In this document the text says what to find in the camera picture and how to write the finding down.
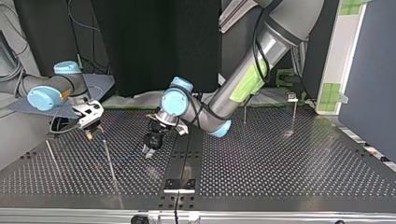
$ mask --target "perforated metal table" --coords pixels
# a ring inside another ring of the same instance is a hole
[[[298,108],[250,108],[223,138],[171,132],[147,160],[147,110],[110,110],[93,142],[78,131],[43,143],[0,172],[0,207],[212,212],[396,214],[396,174],[325,118]],[[117,183],[102,140],[109,143]],[[165,194],[193,179],[193,194]]]

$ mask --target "black fabric backdrop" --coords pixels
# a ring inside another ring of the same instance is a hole
[[[166,89],[174,76],[194,91],[218,87],[218,0],[92,0],[121,96]]]

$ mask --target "cable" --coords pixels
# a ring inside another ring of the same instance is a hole
[[[97,90],[99,90],[100,91],[100,93],[97,95],[97,96],[95,96],[95,97],[92,97],[92,99],[93,100],[99,100],[100,99],[100,97],[102,96],[102,94],[103,94],[103,90],[102,90],[102,88],[100,88],[100,87],[98,87],[98,86],[89,86],[88,87],[88,89],[89,88],[91,88],[91,89],[97,89]]]
[[[15,66],[14,71],[11,74],[5,75],[5,76],[0,76],[0,82],[5,82],[9,81],[15,76],[17,76],[22,70],[22,64],[19,60],[17,60],[17,65]]]
[[[9,115],[12,115],[12,114],[16,113],[16,112],[17,112],[17,111],[11,111],[11,112],[9,112],[9,113],[7,113],[7,114],[1,116],[0,119],[3,119],[3,118],[5,118],[5,117],[7,117],[7,116],[9,116]]]
[[[52,130],[52,124],[55,121],[55,119],[57,118],[59,111],[61,111],[62,107],[64,107],[64,103],[61,106],[59,106],[59,109],[56,111],[56,113],[52,117],[52,120],[49,124],[49,132],[50,133],[68,133],[68,132],[71,132],[71,131],[75,130],[76,128],[78,128],[78,125],[76,124],[76,125],[73,125],[71,128],[63,130],[63,131],[53,131]]]
[[[175,204],[175,210],[174,210],[174,213],[175,213],[175,223],[176,224],[178,224],[178,215],[177,215],[177,203],[178,203],[178,196],[180,195],[180,192],[178,192],[177,193],[177,199],[176,199],[176,204]]]
[[[314,98],[312,98],[312,96],[309,94],[308,90],[305,87],[305,84],[303,83],[303,78],[302,78],[302,74],[301,71],[298,67],[297,64],[297,59],[295,57],[295,48],[291,49],[291,62],[293,63],[294,67],[296,68],[296,72],[297,72],[297,77],[300,79],[300,83],[304,88],[304,91],[306,92],[306,95],[309,97],[309,99],[311,100],[312,104],[314,104],[315,107],[317,107],[317,103],[315,102]]]
[[[73,1],[73,0],[69,0],[69,3],[67,4],[67,12],[68,12],[68,14],[69,14],[70,19],[72,19],[72,21],[73,21],[75,24],[79,25],[79,26],[85,27],[85,28],[87,28],[87,29],[92,29],[92,30],[97,31],[97,32],[100,33],[100,30],[99,30],[98,28],[92,27],[92,26],[89,26],[89,25],[85,25],[85,24],[83,24],[83,23],[77,21],[77,20],[73,17],[73,14],[72,14],[72,12],[71,12],[72,1]]]
[[[94,26],[94,16],[92,12],[92,27]],[[96,61],[96,53],[95,53],[95,31],[92,30],[92,57],[93,57],[93,62],[98,65],[99,67],[102,67],[104,69],[108,69],[109,63],[107,63],[107,66],[102,66],[99,64],[99,62]]]
[[[6,7],[8,10],[10,10],[10,11],[12,12],[12,14],[14,14],[14,16],[15,16],[17,19],[19,18],[17,11],[16,11],[12,6],[10,6],[9,4],[0,1],[0,7]],[[20,31],[18,30],[18,28],[17,28],[17,27],[14,25],[14,23],[9,19],[9,17],[7,16],[7,14],[6,14],[3,10],[0,10],[0,12],[1,12],[1,13],[3,14],[3,16],[6,18],[6,20],[8,21],[8,23],[11,25],[12,29],[17,33],[17,35],[18,35],[21,39],[23,39],[23,41],[25,42],[25,45],[24,45],[24,47],[23,47],[23,50],[21,50],[20,52],[16,53],[17,56],[23,54],[23,53],[28,49],[28,47],[29,47],[29,43],[28,43],[27,40],[26,40],[26,35],[25,35],[25,33],[23,32],[23,30],[20,30]]]
[[[77,49],[78,57],[79,57],[83,62],[89,64],[89,65],[92,67],[92,70],[91,70],[91,71],[85,71],[85,72],[86,72],[86,73],[94,73],[94,72],[95,72],[95,69],[96,69],[96,70],[99,71],[100,73],[106,74],[106,71],[103,71],[103,70],[102,70],[102,69],[105,68],[105,67],[101,68],[101,67],[99,67],[99,66],[101,66],[100,64],[95,65],[95,63],[91,62],[90,60],[86,59],[85,57],[82,57],[82,55],[81,55],[81,52],[80,52],[79,46],[78,46],[78,40],[77,40],[77,36],[76,36],[76,30],[75,30],[75,26],[74,26],[74,23],[77,24],[77,25],[81,25],[81,23],[78,22],[78,21],[76,21],[75,18],[73,17],[73,14],[71,13],[71,2],[72,2],[72,0],[69,0],[69,1],[66,0],[66,3],[67,3],[67,11],[68,11],[68,15],[69,15],[69,18],[70,18],[70,25],[71,25],[71,27],[72,27],[73,37],[74,37],[75,43],[76,43],[76,49]],[[100,33],[100,30],[97,29],[97,28],[95,28],[95,27],[91,27],[91,26],[88,26],[88,27],[87,27],[87,25],[84,25],[84,24],[82,24],[82,26],[85,27],[85,28],[93,29],[94,31],[98,31],[98,32]]]
[[[259,17],[256,20],[256,24],[254,25],[254,29],[253,29],[253,39],[252,39],[252,50],[253,50],[253,57],[254,57],[254,62],[256,64],[257,70],[259,72],[260,77],[262,78],[262,81],[264,83],[269,82],[270,80],[270,65],[268,63],[267,58],[265,57],[265,54],[262,50],[262,45],[260,44],[260,41],[257,39],[257,29],[259,27],[260,21],[262,20],[262,15],[264,14],[264,12],[266,11],[265,8],[262,9],[262,11],[259,14]],[[258,54],[258,49],[260,52],[260,55],[262,56],[262,59],[264,60],[265,66],[266,66],[266,77],[264,76],[264,73],[262,72],[262,68],[260,67],[260,63],[259,63],[259,58],[257,57]]]

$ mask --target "metal rod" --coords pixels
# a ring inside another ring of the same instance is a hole
[[[296,118],[296,111],[297,111],[297,101],[294,103],[294,110],[293,110],[293,121]]]
[[[114,170],[113,170],[113,162],[111,161],[111,158],[110,158],[110,152],[108,151],[108,145],[107,145],[106,140],[103,140],[103,145],[105,147],[105,152],[107,155],[107,161],[108,161],[108,166],[110,167],[111,176],[113,177],[113,180],[116,181],[117,179],[116,179],[116,175],[114,174]]]
[[[48,139],[46,140],[46,144],[47,144],[47,148],[49,149],[50,157],[53,160],[56,160],[55,155],[53,154],[53,151],[52,151],[52,147],[50,146],[50,141]]]
[[[247,123],[247,110],[248,110],[247,107],[248,107],[247,105],[244,106],[244,124]]]

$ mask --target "green label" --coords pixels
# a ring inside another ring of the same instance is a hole
[[[267,72],[267,68],[264,62],[259,63],[260,68],[262,69],[262,73],[265,75]],[[250,94],[256,93],[265,83],[262,81],[262,78],[257,71],[257,66],[253,63],[247,72],[245,73],[242,80],[239,82],[238,86],[236,86],[233,94],[230,96],[230,100],[233,100],[237,103],[244,102]]]

